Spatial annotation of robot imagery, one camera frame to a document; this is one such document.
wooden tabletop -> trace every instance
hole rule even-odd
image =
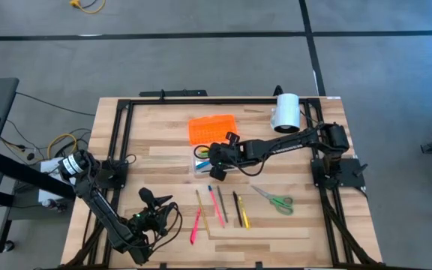
[[[117,100],[115,97],[101,98],[94,119],[89,151],[101,160],[107,158]],[[325,122],[337,122],[346,128],[351,145],[346,154],[354,155],[341,99],[321,97],[321,104]],[[262,173],[255,177],[230,172],[226,180],[218,181],[209,176],[195,176],[191,171],[192,148],[188,140],[190,119],[233,114],[241,140],[269,140],[281,136],[269,126],[271,108],[274,106],[241,104],[134,107],[127,153],[135,154],[137,161],[130,165],[118,213],[122,217],[131,218],[141,211],[145,204],[141,201],[138,190],[146,187],[156,197],[173,195],[173,201],[179,204],[184,218],[179,236],[156,251],[143,268],[159,267],[160,263],[167,263],[171,268],[254,267],[256,261],[262,261],[265,267],[332,265],[320,195],[313,185],[311,175],[312,154],[309,148],[269,158]],[[116,157],[119,156],[124,121],[125,115],[121,118]],[[305,123],[301,117],[301,129],[306,128]],[[259,167],[248,168],[248,171],[257,169]],[[229,219],[224,229],[215,214],[208,185],[212,185],[214,189],[219,185],[223,193]],[[271,194],[292,196],[295,199],[294,214],[279,214],[250,185],[256,185]],[[198,209],[196,189],[201,194],[211,235],[208,236],[204,223],[200,221],[196,243],[191,246],[189,238]],[[239,226],[233,191],[244,200],[251,223],[249,230]],[[381,261],[367,200],[353,188],[341,188],[340,193],[349,231],[373,259]],[[86,204],[81,199],[76,199],[61,263],[72,259],[81,248],[88,213]],[[168,223],[173,218],[174,215],[170,216]],[[340,261],[344,262],[341,235],[336,228],[334,231]],[[102,260],[103,243],[104,241],[100,241],[97,263]],[[120,254],[113,250],[109,267],[133,268],[136,265],[129,253]]]

